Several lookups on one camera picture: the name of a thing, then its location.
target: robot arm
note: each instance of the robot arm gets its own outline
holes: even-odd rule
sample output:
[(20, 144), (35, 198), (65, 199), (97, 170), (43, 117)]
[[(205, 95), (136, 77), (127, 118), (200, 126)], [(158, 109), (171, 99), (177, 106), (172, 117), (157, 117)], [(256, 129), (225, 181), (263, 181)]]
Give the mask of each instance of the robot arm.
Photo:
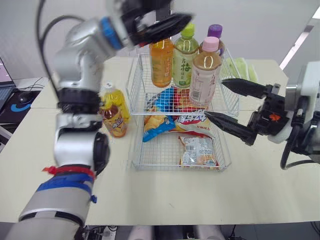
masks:
[(99, 132), (99, 91), (103, 63), (123, 47), (158, 42), (179, 33), (191, 20), (176, 13), (151, 26), (142, 17), (171, 0), (108, 0), (112, 13), (102, 20), (90, 19), (66, 36), (54, 65), (59, 76), (54, 176), (42, 183), (7, 236), (7, 240), (80, 239), (96, 175), (106, 167), (110, 149), (107, 136)]
[[(274, 143), (287, 140), (280, 161), (285, 170), (300, 164), (320, 164), (320, 61), (309, 62), (297, 82), (289, 80), (285, 97), (279, 96), (279, 84), (260, 85), (244, 79), (226, 79), (222, 84), (231, 91), (263, 99), (263, 105), (252, 113), (247, 126), (235, 118), (217, 112), (205, 112), (209, 120), (247, 145), (254, 144), (257, 135), (267, 135)], [(287, 165), (290, 152), (307, 155), (311, 160)]]

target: laptop screen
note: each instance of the laptop screen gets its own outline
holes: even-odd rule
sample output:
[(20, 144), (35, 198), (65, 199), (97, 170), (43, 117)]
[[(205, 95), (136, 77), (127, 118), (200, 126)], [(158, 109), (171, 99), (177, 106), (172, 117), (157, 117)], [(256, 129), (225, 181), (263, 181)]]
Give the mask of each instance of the laptop screen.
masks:
[(0, 87), (4, 86), (14, 86), (14, 81), (12, 81), (3, 61), (0, 58)]

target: floor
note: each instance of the floor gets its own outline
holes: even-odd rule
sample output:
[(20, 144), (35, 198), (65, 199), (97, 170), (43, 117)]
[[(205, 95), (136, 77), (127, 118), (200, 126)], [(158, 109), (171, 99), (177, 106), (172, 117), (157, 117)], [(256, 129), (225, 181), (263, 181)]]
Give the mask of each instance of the floor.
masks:
[[(0, 222), (0, 239), (4, 239), (10, 230), (12, 223)], [(118, 228), (115, 240), (126, 240), (131, 231), (131, 226)], [(221, 226), (223, 235), (227, 237), (232, 231), (233, 225)], [(246, 240), (320, 240), (309, 222), (282, 223), (282, 224), (256, 224), (237, 225), (235, 235)]]

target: white wall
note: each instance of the white wall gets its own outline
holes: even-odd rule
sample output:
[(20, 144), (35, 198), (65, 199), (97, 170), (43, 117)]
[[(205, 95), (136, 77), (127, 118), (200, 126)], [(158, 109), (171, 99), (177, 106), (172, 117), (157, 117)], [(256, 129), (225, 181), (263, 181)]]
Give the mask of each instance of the white wall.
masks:
[[(85, 19), (108, 15), (106, 0), (47, 0), (42, 13), (42, 30), (54, 18), (63, 14), (78, 15)], [(0, 56), (13, 79), (45, 76), (35, 35), (36, 9), (39, 0), (0, 0)], [(153, 23), (156, 15), (146, 21)], [(65, 20), (49, 33), (45, 54), (50, 69), (53, 56), (64, 44), (65, 35), (77, 22)], [(119, 55), (127, 56), (122, 50)]]
[[(47, 0), (42, 26), (62, 14), (101, 18), (107, 14), (105, 1)], [(14, 79), (45, 75), (35, 42), (38, 3), (39, 0), (0, 1), (0, 56)], [(275, 59), (280, 63), (318, 5), (319, 0), (174, 0), (172, 8), (196, 14), (193, 22), (199, 42), (210, 24), (222, 24), (223, 40), (234, 57)], [(151, 14), (148, 22), (154, 21), (155, 15)], [(45, 52), (51, 69), (54, 54), (75, 23), (61, 22), (48, 35)]]
[(314, 19), (314, 27), (283, 69), (289, 79), (298, 79), (301, 68), (308, 62), (320, 61), (320, 19)]
[(318, 6), (319, 0), (176, 0), (173, 10), (195, 14), (199, 42), (209, 25), (221, 24), (233, 57), (280, 64)]

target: blue ring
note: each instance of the blue ring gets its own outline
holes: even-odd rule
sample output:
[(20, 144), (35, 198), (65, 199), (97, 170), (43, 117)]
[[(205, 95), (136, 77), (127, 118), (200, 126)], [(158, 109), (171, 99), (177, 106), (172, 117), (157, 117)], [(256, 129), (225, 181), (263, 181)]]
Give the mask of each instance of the blue ring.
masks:
[(101, 19), (102, 32), (104, 36), (109, 40), (110, 44), (114, 49), (120, 50), (122, 49), (122, 44), (119, 42), (117, 34), (115, 30), (111, 27), (109, 19), (104, 17)]

